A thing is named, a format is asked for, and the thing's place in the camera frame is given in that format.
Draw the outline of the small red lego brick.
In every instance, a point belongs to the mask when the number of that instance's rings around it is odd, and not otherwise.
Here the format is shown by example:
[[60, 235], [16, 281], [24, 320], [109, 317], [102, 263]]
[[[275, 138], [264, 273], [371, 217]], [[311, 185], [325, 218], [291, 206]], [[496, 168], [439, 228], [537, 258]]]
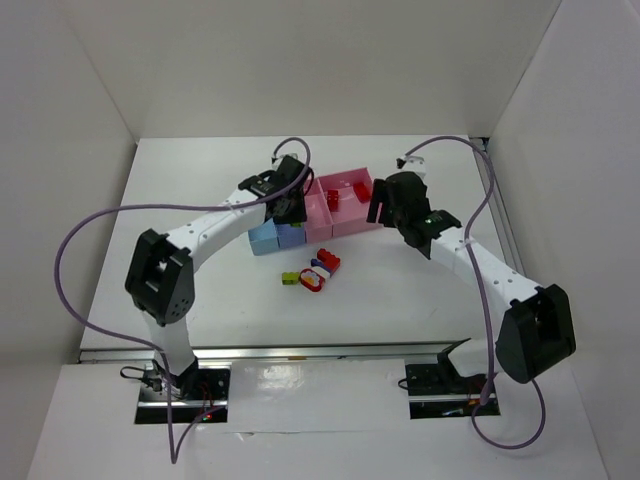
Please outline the small red lego brick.
[[335, 189], [329, 189], [326, 191], [326, 202], [330, 212], [336, 212], [339, 210], [340, 195], [339, 191]]

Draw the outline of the red stepped lego brick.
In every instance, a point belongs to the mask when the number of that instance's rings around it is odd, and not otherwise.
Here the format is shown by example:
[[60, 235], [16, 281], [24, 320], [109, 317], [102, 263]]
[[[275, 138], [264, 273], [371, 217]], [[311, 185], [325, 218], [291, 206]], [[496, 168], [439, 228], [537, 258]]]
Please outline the red stepped lego brick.
[[316, 258], [331, 275], [333, 275], [341, 266], [341, 259], [325, 248], [321, 248], [317, 251]]

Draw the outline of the white lego brick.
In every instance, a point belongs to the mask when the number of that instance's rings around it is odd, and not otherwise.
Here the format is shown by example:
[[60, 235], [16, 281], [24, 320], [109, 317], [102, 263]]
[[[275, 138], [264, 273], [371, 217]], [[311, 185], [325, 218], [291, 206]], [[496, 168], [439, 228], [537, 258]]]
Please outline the white lego brick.
[[319, 268], [326, 273], [326, 278], [331, 278], [336, 272], [335, 269], [331, 269], [326, 265], [320, 265]]

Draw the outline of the lime green lego brick front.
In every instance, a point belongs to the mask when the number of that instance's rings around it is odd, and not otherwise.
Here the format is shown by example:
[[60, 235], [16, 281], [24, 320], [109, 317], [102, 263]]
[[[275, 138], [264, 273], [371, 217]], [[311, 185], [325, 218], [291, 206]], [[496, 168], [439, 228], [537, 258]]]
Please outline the lime green lego brick front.
[[296, 285], [299, 283], [298, 272], [283, 272], [281, 274], [281, 283], [285, 286]]

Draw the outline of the red flower printed lego piece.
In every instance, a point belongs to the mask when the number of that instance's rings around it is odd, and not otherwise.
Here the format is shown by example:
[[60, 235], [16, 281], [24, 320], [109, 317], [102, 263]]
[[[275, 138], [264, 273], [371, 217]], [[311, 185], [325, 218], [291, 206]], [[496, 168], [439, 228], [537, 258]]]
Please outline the red flower printed lego piece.
[[325, 278], [313, 268], [305, 268], [299, 273], [299, 283], [307, 290], [317, 293], [322, 290]]

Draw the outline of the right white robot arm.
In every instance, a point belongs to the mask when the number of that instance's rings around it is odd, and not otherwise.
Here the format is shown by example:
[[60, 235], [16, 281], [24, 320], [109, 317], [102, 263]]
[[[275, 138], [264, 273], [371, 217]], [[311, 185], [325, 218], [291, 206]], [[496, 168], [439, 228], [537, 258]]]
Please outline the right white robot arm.
[[576, 339], [568, 294], [522, 276], [467, 235], [445, 210], [434, 210], [414, 172], [373, 183], [367, 220], [396, 229], [405, 243], [478, 289], [487, 333], [442, 352], [460, 377], [504, 373], [526, 384], [573, 355]]

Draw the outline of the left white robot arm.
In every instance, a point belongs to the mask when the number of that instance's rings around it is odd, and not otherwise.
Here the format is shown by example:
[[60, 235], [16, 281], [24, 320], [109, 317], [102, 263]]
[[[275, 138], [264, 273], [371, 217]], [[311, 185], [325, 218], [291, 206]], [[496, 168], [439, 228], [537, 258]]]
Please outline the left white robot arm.
[[294, 155], [241, 181], [215, 209], [166, 233], [143, 232], [135, 245], [125, 290], [142, 312], [150, 341], [160, 348], [154, 367], [175, 393], [194, 388], [198, 360], [189, 340], [187, 315], [195, 304], [195, 274], [215, 253], [268, 221], [306, 220], [305, 186], [313, 170]]

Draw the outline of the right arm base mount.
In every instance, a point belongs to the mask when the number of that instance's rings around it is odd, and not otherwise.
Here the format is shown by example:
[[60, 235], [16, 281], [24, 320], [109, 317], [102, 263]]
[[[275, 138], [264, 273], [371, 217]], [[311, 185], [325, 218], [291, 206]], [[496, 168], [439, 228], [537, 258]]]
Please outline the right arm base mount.
[[480, 406], [486, 375], [462, 377], [449, 359], [453, 350], [465, 342], [444, 348], [434, 360], [405, 365], [405, 376], [397, 386], [408, 394], [412, 420], [470, 417]]

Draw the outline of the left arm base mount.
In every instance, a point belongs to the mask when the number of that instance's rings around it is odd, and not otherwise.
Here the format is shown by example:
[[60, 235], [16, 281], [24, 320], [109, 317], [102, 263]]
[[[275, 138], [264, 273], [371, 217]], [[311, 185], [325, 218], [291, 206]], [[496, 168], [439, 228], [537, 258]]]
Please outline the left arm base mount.
[[[167, 423], [167, 392], [161, 376], [152, 367], [125, 366], [120, 377], [136, 382], [138, 394], [134, 423], [136, 425], [165, 425]], [[201, 423], [226, 423], [231, 380], [229, 366], [200, 368], [195, 379], [183, 393], [171, 393], [172, 418], [176, 424], [187, 425], [202, 415]]]

